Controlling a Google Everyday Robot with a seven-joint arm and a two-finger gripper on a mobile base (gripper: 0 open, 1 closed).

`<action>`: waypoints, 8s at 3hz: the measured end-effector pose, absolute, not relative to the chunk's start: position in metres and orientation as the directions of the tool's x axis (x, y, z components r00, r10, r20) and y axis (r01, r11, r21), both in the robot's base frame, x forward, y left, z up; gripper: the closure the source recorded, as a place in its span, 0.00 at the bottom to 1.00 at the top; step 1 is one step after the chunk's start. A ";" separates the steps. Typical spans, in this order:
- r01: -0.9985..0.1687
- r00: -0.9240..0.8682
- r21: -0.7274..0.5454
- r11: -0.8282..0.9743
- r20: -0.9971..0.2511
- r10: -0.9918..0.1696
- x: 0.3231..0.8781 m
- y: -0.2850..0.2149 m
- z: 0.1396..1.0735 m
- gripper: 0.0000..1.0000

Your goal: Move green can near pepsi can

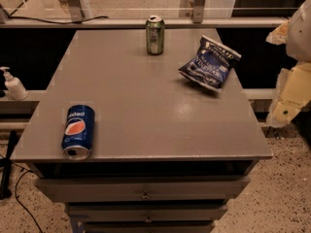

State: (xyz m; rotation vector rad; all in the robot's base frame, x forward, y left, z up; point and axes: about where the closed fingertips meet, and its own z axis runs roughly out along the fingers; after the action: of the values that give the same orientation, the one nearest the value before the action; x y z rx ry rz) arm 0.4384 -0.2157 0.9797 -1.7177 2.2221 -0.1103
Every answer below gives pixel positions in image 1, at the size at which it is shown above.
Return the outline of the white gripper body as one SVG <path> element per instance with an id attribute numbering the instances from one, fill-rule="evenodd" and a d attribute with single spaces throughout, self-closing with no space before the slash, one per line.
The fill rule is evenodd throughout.
<path id="1" fill-rule="evenodd" d="M 268 110 L 266 123 L 273 128 L 289 124 L 311 101 L 311 64 L 299 62 L 282 69 Z"/>

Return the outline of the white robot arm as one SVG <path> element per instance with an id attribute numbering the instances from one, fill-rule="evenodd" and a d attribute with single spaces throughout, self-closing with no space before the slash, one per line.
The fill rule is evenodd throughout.
<path id="1" fill-rule="evenodd" d="M 297 60 L 291 69 L 282 69 L 266 123 L 274 128 L 289 124 L 311 101 L 311 0 L 306 0 L 293 17 L 272 31 L 267 41 L 286 40 L 286 54 Z"/>

